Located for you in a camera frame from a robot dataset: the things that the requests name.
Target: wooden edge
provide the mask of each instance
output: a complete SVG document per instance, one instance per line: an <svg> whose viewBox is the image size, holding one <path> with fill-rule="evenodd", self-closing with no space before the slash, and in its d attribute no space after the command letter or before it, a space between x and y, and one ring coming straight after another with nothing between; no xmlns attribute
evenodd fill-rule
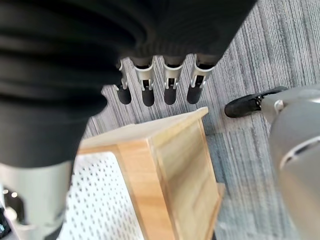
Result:
<svg viewBox="0 0 320 240"><path fill-rule="evenodd" d="M79 149L78 150L77 155L95 154L95 153L102 153L102 152L111 152L111 153L113 153L115 155L116 161L117 161L117 163L118 163L118 165L120 167L121 174L122 174L122 177L123 177L124 182L125 182L125 186L126 186L126 188L128 190L128 193L129 193L132 205L133 205L133 209L134 209L136 218L137 218L137 220L139 222L143 238L144 239L148 239L147 238L147 231L145 229L145 225L141 221L142 217L141 217L141 214L140 214L140 211L139 211L139 208L138 208L138 203L137 203L137 200L136 200L136 196L135 196L135 194L134 194L134 192L132 190L133 188L131 186L131 182L129 181L128 176L126 174L126 168L123 165L123 162L124 162L123 161L123 156L121 154L121 151L120 151L118 145L113 144L113 145L108 145L108 146L97 146L97 147L91 147L91 148L83 148L83 149Z"/></svg>
<svg viewBox="0 0 320 240"><path fill-rule="evenodd" d="M206 163L208 165L208 169L210 169L210 174L212 179L216 182L216 175L215 175L215 170L214 170L214 166L211 160L211 156L210 156L210 151L209 151L209 147L208 147L208 142L207 142L207 137L206 137L206 133L205 133L205 127L204 127L204 123L202 122L202 119L199 119L199 126L201 129L201 136L202 136L202 141L203 141L203 147L205 150L205 155L206 155Z"/></svg>
<svg viewBox="0 0 320 240"><path fill-rule="evenodd" d="M210 220L210 228L208 229L205 240L212 240L212 236L214 235L216 222L217 222L218 215L219 215L220 208L221 208L221 203L224 198L225 191L226 191L226 185L223 183L218 183L217 187L218 187L219 198L215 204L214 211L212 213L212 217Z"/></svg>
<svg viewBox="0 0 320 240"><path fill-rule="evenodd" d="M156 132L154 136L151 136L152 143L158 147L161 146L169 138L173 138L175 135L179 134L185 128L189 127L194 122L201 120L201 118L209 112L207 106L201 107L196 111L190 112L190 115L177 119L172 122L166 129L161 129Z"/></svg>

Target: gray carpet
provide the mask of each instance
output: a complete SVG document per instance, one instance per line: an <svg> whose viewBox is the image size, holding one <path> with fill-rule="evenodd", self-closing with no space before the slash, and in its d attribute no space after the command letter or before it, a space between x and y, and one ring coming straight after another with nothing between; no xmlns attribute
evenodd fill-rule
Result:
<svg viewBox="0 0 320 240"><path fill-rule="evenodd" d="M296 240L268 152L269 125L260 114L229 119L226 103L276 86L320 83L320 1L260 0L215 67L197 105L186 95L193 60L188 56L177 101L163 101L162 59L155 59L155 104L143 105L137 77L125 61L133 101L119 104L111 87L105 111L90 120L85 137L131 123L164 118L208 106L203 119L216 178L227 193L216 227L218 240Z"/></svg>

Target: black rubber fingertip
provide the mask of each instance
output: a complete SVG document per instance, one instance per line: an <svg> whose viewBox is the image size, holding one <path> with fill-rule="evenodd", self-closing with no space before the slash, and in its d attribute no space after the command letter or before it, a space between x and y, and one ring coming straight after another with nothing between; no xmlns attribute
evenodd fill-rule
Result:
<svg viewBox="0 0 320 240"><path fill-rule="evenodd" d="M254 97L255 95L251 94L229 102L224 107L225 115L229 118L241 118L259 111L260 108L257 106Z"/></svg>
<svg viewBox="0 0 320 240"><path fill-rule="evenodd" d="M131 103L131 100L132 100L131 93L130 93L130 90L128 87L127 87L127 89L119 88L119 90L116 92L118 94L119 101L122 104L127 105L127 104Z"/></svg>
<svg viewBox="0 0 320 240"><path fill-rule="evenodd" d="M177 98L177 89L170 87L169 89L164 90L164 102L167 105L172 105L175 103Z"/></svg>
<svg viewBox="0 0 320 240"><path fill-rule="evenodd" d="M155 103L155 95L153 90L142 91L142 101L147 107L151 107Z"/></svg>
<svg viewBox="0 0 320 240"><path fill-rule="evenodd" d="M199 102L199 99L201 97L202 88L199 87L191 87L189 86L188 94L186 96L187 101L190 104L196 104Z"/></svg>

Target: light wood panel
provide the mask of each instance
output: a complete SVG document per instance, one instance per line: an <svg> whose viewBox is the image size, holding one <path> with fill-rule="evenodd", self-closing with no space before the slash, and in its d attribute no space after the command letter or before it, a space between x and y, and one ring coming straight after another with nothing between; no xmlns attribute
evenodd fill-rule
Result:
<svg viewBox="0 0 320 240"><path fill-rule="evenodd" d="M207 240L219 191L202 125L194 112L132 124L81 143L79 154L117 157L146 240Z"/></svg>

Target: silver cylinder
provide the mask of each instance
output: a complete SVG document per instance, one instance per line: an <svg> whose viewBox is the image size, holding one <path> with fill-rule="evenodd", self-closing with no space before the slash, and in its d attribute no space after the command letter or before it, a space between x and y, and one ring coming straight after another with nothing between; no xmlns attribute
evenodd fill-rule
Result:
<svg viewBox="0 0 320 240"><path fill-rule="evenodd" d="M165 89L169 89L169 79L174 79L173 89L177 89L182 67L182 65L178 67L169 67L166 64L163 65Z"/></svg>
<svg viewBox="0 0 320 240"><path fill-rule="evenodd" d="M3 193L10 190L13 198L19 197L23 202L23 222L18 220L18 213L12 207L4 205L4 214L19 239L43 240L61 227L71 174L71 161L37 168L0 163Z"/></svg>
<svg viewBox="0 0 320 240"><path fill-rule="evenodd" d="M154 62L151 62L151 65L148 68L142 69L134 66L138 81L141 85L142 91L145 91L144 81L148 81L149 90L154 88Z"/></svg>
<svg viewBox="0 0 320 240"><path fill-rule="evenodd" d="M214 66L209 69L201 69L197 66L197 55L194 55L194 64L191 72L190 86L194 88L196 86L197 78L203 77L201 85L199 88L203 88L203 86L207 83L207 78L210 75L211 71L214 69Z"/></svg>

